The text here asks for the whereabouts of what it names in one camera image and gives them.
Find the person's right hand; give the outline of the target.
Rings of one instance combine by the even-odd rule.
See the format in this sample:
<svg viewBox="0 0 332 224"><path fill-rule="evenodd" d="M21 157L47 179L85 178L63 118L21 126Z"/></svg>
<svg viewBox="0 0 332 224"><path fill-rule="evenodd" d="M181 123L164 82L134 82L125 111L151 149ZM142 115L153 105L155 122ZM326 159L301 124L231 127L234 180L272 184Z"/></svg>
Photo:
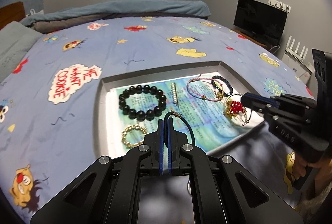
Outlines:
<svg viewBox="0 0 332 224"><path fill-rule="evenodd" d="M331 182L331 157L322 157L316 163L309 163L304 158L295 153L295 160L293 165L293 175L296 180L305 177L309 168L318 169L315 175L315 189L319 192L321 189L325 189Z"/></svg>

